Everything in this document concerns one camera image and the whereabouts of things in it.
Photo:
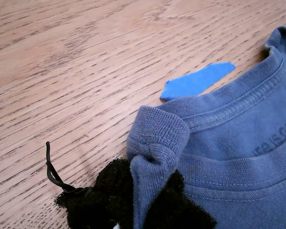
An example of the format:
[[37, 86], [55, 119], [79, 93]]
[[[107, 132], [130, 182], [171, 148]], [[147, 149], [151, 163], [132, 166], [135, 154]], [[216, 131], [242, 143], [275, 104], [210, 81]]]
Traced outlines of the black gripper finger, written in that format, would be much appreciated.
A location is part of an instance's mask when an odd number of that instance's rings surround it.
[[133, 228], [133, 178], [128, 160], [111, 161], [94, 186], [62, 192], [55, 203], [66, 209], [71, 229]]
[[184, 178], [171, 174], [165, 187], [151, 204], [145, 229], [214, 229], [215, 219], [184, 194]]

